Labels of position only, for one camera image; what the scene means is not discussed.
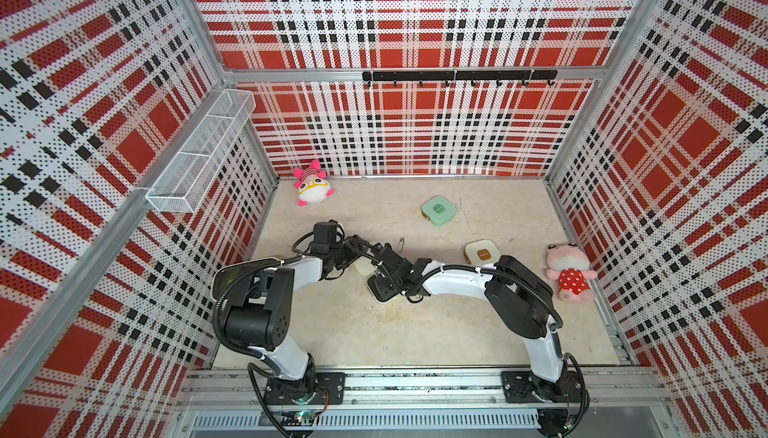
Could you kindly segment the cream manicure case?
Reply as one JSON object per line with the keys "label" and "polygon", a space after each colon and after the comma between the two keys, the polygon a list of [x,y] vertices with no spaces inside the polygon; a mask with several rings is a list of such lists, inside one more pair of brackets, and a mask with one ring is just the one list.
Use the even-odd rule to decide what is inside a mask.
{"label": "cream manicure case", "polygon": [[495,264],[501,258],[501,252],[493,241],[482,239],[467,244],[464,257],[469,265],[485,266]]}
{"label": "cream manicure case", "polygon": [[374,260],[359,257],[353,262],[355,270],[366,279],[366,287],[379,303],[385,303],[399,295],[393,280]]}

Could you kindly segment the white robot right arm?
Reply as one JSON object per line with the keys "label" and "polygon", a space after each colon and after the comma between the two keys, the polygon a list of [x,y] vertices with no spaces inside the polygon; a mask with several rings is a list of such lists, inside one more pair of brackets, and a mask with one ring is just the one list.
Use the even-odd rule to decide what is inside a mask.
{"label": "white robot right arm", "polygon": [[491,265],[444,264],[421,258],[414,262],[388,244],[347,244],[371,261],[367,287],[380,302],[401,296],[411,303],[451,295],[487,302],[504,325],[523,340],[530,361],[526,392],[541,402],[578,402],[590,398],[575,358],[562,351],[563,320],[553,304],[553,290],[517,259],[503,255]]}

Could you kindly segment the mint green manicure case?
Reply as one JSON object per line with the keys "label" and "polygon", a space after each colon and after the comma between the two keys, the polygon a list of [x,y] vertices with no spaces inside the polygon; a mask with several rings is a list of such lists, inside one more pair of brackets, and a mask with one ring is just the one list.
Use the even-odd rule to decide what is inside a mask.
{"label": "mint green manicure case", "polygon": [[421,213],[433,226],[442,227],[455,218],[457,209],[447,198],[435,196],[421,206]]}

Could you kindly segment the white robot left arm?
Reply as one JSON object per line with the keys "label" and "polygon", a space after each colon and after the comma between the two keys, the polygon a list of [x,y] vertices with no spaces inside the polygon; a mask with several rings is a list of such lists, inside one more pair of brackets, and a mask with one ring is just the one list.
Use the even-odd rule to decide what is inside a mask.
{"label": "white robot left arm", "polygon": [[288,258],[268,257],[217,271],[211,285],[214,334],[220,344],[258,363],[250,371],[266,379],[263,403],[279,398],[304,405],[328,400],[312,355],[289,333],[296,290],[332,281],[360,258],[371,260],[371,244],[348,237],[334,221],[318,222],[291,247]]}

